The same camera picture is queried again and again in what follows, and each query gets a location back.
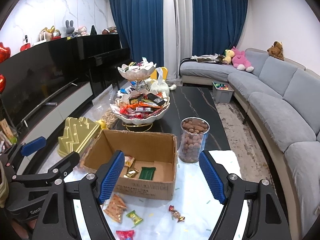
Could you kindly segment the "red gold wrapped candy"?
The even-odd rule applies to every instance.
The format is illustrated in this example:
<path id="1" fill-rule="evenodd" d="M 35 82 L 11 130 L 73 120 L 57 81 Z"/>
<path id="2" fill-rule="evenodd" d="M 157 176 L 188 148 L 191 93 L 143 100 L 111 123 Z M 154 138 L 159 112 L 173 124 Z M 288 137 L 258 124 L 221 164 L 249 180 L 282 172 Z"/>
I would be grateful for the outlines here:
<path id="1" fill-rule="evenodd" d="M 171 213 L 172 218 L 177 219 L 177 222 L 183 222 L 185 217 L 178 212 L 173 205 L 170 205 L 168 208 L 169 212 Z"/>

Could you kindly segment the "red heart balloon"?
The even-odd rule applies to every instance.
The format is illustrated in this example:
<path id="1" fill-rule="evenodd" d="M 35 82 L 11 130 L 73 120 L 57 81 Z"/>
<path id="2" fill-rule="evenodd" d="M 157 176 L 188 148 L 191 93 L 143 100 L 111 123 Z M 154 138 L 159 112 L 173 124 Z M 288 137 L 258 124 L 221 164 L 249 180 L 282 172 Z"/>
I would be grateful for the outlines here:
<path id="1" fill-rule="evenodd" d="M 5 47 L 2 42 L 0 42 L 0 63 L 4 62 L 11 57 L 11 49 Z"/>

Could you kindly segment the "blue curtain left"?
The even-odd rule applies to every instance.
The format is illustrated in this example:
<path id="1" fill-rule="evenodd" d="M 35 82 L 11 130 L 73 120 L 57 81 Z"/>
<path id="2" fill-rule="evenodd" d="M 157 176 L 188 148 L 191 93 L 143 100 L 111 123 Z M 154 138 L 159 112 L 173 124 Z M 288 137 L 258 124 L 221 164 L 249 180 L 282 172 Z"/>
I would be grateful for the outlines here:
<path id="1" fill-rule="evenodd" d="M 121 45 L 131 59 L 164 66 L 163 0 L 109 0 Z"/>

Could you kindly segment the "white tv cabinet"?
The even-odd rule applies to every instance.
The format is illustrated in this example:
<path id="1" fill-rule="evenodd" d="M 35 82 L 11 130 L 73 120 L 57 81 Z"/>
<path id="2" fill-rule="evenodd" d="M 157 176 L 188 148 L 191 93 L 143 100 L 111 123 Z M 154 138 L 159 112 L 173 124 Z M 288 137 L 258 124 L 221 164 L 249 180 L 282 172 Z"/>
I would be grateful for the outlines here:
<path id="1" fill-rule="evenodd" d="M 67 117 L 80 117 L 92 106 L 93 92 L 90 83 L 70 85 L 51 99 L 57 106 L 42 106 L 21 127 L 19 140 L 28 143 L 40 136 L 46 138 L 46 146 L 24 157 L 17 174 L 46 172 L 60 161 L 57 153 L 58 137 L 63 134 Z"/>

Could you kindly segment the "black television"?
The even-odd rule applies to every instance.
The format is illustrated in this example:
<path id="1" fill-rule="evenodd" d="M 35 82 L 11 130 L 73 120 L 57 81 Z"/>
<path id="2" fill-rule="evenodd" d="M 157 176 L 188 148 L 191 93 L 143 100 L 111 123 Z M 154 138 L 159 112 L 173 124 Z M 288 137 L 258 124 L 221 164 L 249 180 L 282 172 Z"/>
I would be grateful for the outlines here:
<path id="1" fill-rule="evenodd" d="M 46 98 L 67 87 L 82 86 L 84 43 L 81 38 L 45 42 L 1 63 L 6 79 L 2 102 L 14 126 Z"/>

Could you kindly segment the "grey toy bin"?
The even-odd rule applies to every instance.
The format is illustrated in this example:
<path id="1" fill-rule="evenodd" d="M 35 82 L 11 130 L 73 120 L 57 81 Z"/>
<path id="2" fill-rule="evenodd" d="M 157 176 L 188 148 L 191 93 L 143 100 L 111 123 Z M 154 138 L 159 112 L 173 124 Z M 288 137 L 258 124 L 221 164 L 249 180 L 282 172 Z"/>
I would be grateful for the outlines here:
<path id="1" fill-rule="evenodd" d="M 228 84 L 213 81 L 213 99 L 216 103 L 230 103 L 234 89 Z"/>

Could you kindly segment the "green wrapped candy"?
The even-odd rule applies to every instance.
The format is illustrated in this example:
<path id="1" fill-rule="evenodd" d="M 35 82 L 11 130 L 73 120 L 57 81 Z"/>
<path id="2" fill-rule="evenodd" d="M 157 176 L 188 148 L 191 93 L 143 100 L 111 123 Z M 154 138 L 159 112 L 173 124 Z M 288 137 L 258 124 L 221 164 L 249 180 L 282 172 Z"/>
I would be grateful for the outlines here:
<path id="1" fill-rule="evenodd" d="M 131 212 L 127 213 L 126 217 L 132 220 L 134 226 L 137 226 L 143 222 L 143 218 L 137 215 L 135 210 L 132 210 Z"/>

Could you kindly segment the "orange fortune biscuit packet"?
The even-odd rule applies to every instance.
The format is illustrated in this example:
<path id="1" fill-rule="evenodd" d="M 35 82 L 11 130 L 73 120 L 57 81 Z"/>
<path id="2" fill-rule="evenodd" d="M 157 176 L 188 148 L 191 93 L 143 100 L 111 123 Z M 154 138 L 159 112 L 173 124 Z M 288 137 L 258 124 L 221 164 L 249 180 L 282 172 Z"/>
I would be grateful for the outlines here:
<path id="1" fill-rule="evenodd" d="M 123 220 L 123 213 L 126 208 L 127 206 L 124 201 L 117 194 L 114 194 L 108 204 L 104 204 L 103 211 L 113 221 L 121 224 Z"/>

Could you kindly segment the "brown plush toy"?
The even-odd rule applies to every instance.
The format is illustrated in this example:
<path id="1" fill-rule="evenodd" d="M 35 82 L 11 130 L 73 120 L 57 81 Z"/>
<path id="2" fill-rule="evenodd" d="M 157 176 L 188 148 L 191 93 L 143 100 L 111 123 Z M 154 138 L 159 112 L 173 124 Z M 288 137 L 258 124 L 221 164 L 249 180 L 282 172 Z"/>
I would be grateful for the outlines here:
<path id="1" fill-rule="evenodd" d="M 284 61 L 283 46 L 281 42 L 275 41 L 273 45 L 268 48 L 267 52 L 271 57 Z"/>

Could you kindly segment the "dark green packet in box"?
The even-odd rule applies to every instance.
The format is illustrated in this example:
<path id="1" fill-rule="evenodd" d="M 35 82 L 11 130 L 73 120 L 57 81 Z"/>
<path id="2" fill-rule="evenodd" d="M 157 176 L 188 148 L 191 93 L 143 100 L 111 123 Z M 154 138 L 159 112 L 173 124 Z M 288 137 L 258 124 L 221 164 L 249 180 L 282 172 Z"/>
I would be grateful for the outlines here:
<path id="1" fill-rule="evenodd" d="M 153 180 L 156 168 L 155 167 L 142 167 L 139 179 L 141 180 Z"/>

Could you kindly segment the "yellow plush toy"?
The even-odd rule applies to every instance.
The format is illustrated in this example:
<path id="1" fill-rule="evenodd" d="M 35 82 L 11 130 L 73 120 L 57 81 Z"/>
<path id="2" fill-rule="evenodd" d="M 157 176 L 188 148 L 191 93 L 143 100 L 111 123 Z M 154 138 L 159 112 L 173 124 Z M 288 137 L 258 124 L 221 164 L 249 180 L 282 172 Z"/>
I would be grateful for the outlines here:
<path id="1" fill-rule="evenodd" d="M 226 49 L 224 58 L 222 59 L 223 64 L 231 64 L 232 58 L 235 56 L 235 53 L 233 50 Z"/>

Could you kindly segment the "pink plush toy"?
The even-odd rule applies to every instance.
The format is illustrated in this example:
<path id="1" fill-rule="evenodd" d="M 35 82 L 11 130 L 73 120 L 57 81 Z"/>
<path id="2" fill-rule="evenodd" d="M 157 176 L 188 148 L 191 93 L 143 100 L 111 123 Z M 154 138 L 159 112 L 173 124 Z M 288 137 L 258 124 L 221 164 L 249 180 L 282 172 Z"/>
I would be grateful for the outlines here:
<path id="1" fill-rule="evenodd" d="M 245 52 L 240 51 L 235 47 L 233 47 L 231 50 L 234 52 L 234 56 L 232 57 L 233 67 L 240 71 L 246 71 L 248 73 L 253 72 L 254 67 L 245 57 Z"/>

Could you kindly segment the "two-tier white snack stand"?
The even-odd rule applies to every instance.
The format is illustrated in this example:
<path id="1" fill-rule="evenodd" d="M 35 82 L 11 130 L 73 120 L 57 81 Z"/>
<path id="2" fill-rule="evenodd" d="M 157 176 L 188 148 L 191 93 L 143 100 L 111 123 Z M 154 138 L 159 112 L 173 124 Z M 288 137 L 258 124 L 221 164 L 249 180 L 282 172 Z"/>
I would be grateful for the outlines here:
<path id="1" fill-rule="evenodd" d="M 168 70 L 143 57 L 140 62 L 123 64 L 118 72 L 130 85 L 118 90 L 111 104 L 112 112 L 128 131 L 150 130 L 170 106 L 172 88 L 166 82 Z"/>

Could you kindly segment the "bag of peanuts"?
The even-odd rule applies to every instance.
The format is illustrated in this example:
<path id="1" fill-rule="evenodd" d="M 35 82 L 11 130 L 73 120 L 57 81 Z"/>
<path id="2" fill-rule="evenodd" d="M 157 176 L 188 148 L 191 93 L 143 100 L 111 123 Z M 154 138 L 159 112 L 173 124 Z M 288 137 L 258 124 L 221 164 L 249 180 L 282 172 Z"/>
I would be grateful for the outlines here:
<path id="1" fill-rule="evenodd" d="M 115 100 L 109 98 L 103 98 L 101 100 L 101 106 L 103 107 L 103 115 L 101 119 L 104 120 L 108 129 L 114 128 L 116 122 L 118 121 L 118 118 L 111 108 L 111 105 L 114 105 L 115 103 Z"/>

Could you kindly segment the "grey sectional sofa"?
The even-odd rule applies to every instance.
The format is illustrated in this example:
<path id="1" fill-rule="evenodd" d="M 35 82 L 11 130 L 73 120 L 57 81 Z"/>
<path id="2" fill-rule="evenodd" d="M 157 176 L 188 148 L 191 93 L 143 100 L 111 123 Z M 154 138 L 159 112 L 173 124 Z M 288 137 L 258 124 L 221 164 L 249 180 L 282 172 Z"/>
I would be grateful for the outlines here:
<path id="1" fill-rule="evenodd" d="M 248 48 L 252 72 L 183 59 L 185 83 L 228 83 L 276 168 L 293 239 L 319 237 L 319 76 L 289 59 Z"/>

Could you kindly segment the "blue curtain right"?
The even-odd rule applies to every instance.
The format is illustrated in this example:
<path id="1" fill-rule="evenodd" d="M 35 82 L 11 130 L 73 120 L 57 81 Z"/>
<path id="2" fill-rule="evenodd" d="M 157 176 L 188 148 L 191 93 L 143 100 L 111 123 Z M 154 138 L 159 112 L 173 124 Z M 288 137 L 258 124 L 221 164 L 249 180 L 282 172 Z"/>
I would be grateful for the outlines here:
<path id="1" fill-rule="evenodd" d="M 248 0 L 193 0 L 193 55 L 223 54 L 237 46 Z"/>

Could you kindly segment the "clear jar of nuts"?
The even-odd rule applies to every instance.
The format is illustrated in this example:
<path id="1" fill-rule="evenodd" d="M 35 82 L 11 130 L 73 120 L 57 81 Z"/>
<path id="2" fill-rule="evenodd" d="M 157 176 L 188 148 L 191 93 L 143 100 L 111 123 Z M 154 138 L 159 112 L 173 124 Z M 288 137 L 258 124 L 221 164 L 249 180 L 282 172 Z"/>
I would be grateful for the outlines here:
<path id="1" fill-rule="evenodd" d="M 185 163 L 196 163 L 204 150 L 209 132 L 209 124 L 196 117 L 188 117 L 181 122 L 181 142 L 178 156 Z"/>

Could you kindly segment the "gold lid candy container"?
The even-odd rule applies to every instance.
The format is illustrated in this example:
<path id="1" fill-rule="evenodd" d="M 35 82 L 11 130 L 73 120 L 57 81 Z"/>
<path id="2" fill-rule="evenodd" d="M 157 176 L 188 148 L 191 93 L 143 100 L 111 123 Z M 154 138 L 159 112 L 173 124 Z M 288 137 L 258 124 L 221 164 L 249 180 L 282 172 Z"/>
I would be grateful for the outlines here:
<path id="1" fill-rule="evenodd" d="M 68 117 L 65 120 L 63 135 L 58 137 L 59 156 L 64 158 L 72 152 L 82 155 L 100 131 L 101 126 L 89 118 Z"/>

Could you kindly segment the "blue curtain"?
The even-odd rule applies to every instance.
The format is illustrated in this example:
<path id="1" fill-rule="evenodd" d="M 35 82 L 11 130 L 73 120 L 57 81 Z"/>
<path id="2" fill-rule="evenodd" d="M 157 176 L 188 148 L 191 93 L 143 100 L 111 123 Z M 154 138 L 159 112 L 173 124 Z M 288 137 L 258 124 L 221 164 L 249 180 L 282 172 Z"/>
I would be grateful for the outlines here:
<path id="1" fill-rule="evenodd" d="M 163 0 L 109 0 L 121 45 L 131 59 L 164 66 Z"/>
<path id="2" fill-rule="evenodd" d="M 237 46 L 248 0 L 193 0 L 193 55 L 223 54 Z"/>

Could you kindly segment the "black piano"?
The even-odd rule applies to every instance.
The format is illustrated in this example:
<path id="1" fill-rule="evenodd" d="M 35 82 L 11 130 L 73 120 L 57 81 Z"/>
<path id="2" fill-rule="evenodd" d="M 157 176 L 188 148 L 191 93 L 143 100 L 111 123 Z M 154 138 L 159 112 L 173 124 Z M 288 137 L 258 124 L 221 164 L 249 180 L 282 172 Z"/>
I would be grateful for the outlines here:
<path id="1" fill-rule="evenodd" d="M 117 34 L 60 38 L 34 46 L 41 62 L 49 60 L 68 81 L 89 82 L 93 96 L 118 83 L 117 67 L 131 60 Z"/>

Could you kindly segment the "red snack packet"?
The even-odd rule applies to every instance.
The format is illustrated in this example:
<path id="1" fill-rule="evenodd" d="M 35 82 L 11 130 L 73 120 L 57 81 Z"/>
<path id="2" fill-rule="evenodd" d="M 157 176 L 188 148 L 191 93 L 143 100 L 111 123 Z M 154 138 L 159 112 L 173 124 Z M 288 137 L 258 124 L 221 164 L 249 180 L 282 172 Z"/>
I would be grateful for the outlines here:
<path id="1" fill-rule="evenodd" d="M 116 235 L 119 238 L 119 240 L 133 240 L 135 231 L 134 230 L 117 230 Z"/>

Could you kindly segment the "grey bunny plush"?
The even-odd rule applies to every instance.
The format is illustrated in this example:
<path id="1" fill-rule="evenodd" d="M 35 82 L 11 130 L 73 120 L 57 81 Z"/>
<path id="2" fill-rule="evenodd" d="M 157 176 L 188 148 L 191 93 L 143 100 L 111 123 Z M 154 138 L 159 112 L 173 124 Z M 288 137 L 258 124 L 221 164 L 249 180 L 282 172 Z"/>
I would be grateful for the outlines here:
<path id="1" fill-rule="evenodd" d="M 66 20 L 66 35 L 68 38 L 75 38 L 78 36 L 78 33 L 75 31 L 73 20 Z"/>

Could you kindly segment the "patterned floor rug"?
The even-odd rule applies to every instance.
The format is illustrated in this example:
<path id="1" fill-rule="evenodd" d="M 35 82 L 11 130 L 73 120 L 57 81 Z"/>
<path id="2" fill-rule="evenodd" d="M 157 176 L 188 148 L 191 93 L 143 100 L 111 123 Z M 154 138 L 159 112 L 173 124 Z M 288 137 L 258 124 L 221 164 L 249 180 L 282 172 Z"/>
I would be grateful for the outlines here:
<path id="1" fill-rule="evenodd" d="M 270 159 L 267 149 L 250 120 L 245 120 L 246 112 L 240 103 L 232 97 L 229 103 L 214 103 L 230 145 L 235 153 L 241 177 L 258 182 L 266 178 L 276 189 L 269 168 Z"/>

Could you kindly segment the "white sheer curtain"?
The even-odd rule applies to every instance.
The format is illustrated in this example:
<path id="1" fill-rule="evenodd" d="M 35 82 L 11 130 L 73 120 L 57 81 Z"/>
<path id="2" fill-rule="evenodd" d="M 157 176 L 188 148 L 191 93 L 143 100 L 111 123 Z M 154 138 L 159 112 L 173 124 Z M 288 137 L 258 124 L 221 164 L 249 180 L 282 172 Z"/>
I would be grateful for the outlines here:
<path id="1" fill-rule="evenodd" d="M 163 0 L 164 66 L 176 80 L 182 59 L 193 50 L 193 0 Z"/>

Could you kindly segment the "brown cardboard box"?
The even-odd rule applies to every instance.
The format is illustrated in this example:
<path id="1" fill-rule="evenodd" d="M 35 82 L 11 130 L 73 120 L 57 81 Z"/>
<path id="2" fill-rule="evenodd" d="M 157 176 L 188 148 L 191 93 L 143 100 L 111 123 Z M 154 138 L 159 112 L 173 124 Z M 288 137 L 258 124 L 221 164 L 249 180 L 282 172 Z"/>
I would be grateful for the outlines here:
<path id="1" fill-rule="evenodd" d="M 134 159 L 131 167 L 138 169 L 139 174 L 134 178 L 125 178 L 124 174 L 129 167 L 124 166 L 114 188 L 115 192 L 149 199 L 173 199 L 177 172 L 175 135 L 103 130 L 81 157 L 80 167 L 87 172 L 95 172 L 117 150 Z M 156 168 L 153 180 L 139 179 L 142 167 Z"/>

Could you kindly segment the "gold wrapped candy in box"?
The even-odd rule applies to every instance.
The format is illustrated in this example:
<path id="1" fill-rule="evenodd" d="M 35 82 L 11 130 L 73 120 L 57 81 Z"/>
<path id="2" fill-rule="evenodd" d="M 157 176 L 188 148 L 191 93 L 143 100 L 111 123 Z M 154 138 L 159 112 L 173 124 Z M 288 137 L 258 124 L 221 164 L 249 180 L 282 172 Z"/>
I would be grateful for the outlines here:
<path id="1" fill-rule="evenodd" d="M 124 174 L 125 178 L 134 178 L 137 174 L 139 174 L 139 170 L 134 167 L 129 167 L 127 172 Z"/>

